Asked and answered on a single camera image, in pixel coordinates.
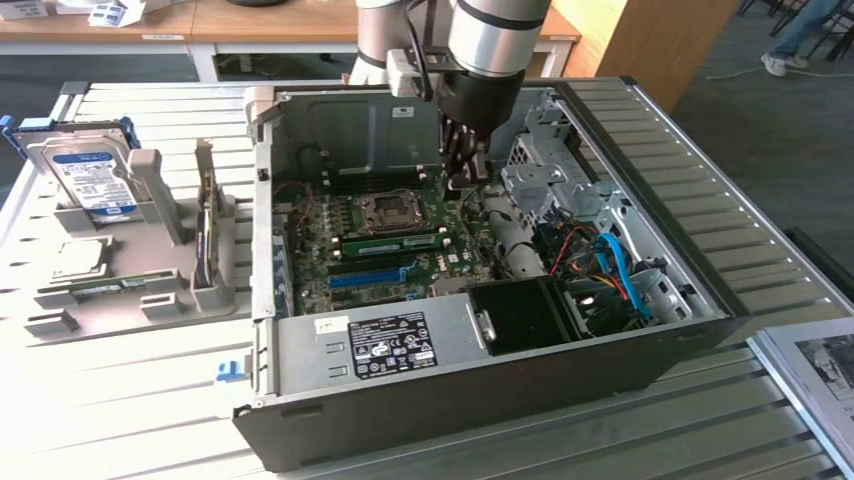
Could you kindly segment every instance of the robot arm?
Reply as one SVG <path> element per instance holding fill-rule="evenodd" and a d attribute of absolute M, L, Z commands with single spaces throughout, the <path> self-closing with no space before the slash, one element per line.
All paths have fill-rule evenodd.
<path fill-rule="evenodd" d="M 512 113 L 549 3 L 356 2 L 358 60 L 350 84 L 388 83 L 396 96 L 434 98 L 450 196 L 488 179 L 489 137 Z"/>

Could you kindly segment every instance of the motherboard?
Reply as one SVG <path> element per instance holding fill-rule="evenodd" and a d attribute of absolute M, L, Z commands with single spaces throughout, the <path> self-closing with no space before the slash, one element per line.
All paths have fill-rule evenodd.
<path fill-rule="evenodd" d="M 278 185 L 294 315 L 441 296 L 500 277 L 484 261 L 496 245 L 476 192 L 442 201 L 438 182 L 418 169 Z"/>

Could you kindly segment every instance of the table leg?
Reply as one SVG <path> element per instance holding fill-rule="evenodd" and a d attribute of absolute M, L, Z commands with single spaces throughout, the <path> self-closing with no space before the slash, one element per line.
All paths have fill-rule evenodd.
<path fill-rule="evenodd" d="M 545 64 L 543 65 L 543 78 L 556 78 L 563 76 L 563 70 L 565 69 L 565 63 L 569 61 L 569 53 L 572 51 L 571 42 L 555 43 L 551 46 L 548 57 L 545 58 Z"/>
<path fill-rule="evenodd" d="M 216 62 L 213 61 L 213 56 L 216 55 L 213 44 L 189 43 L 186 44 L 186 48 L 189 49 L 192 63 L 196 66 L 198 82 L 217 83 L 218 73 L 216 71 Z"/>

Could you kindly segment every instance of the gray carpet floor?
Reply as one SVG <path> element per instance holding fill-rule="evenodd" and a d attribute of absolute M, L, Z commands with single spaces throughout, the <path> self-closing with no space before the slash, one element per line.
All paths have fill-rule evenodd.
<path fill-rule="evenodd" d="M 777 225 L 799 226 L 854 271 L 854 78 L 779 79 L 759 71 L 704 80 L 760 66 L 773 42 L 765 11 L 756 5 L 729 22 L 673 118 Z M 854 72 L 851 58 L 820 59 L 829 44 L 809 71 Z M 266 75 L 224 78 L 336 78 L 348 69 L 348 59 L 340 60 L 268 58 L 258 64 Z M 0 115 L 43 116 L 71 80 L 180 82 L 196 76 L 184 56 L 0 57 Z M 19 165 L 0 142 L 0 201 Z"/>

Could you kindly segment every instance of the green ram module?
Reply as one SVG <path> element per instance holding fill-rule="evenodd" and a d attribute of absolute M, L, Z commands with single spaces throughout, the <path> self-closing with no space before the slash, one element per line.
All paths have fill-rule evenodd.
<path fill-rule="evenodd" d="M 402 236 L 376 236 L 344 239 L 340 253 L 344 258 L 364 258 L 374 255 L 424 253 L 441 250 L 450 245 L 446 232 L 428 232 Z"/>

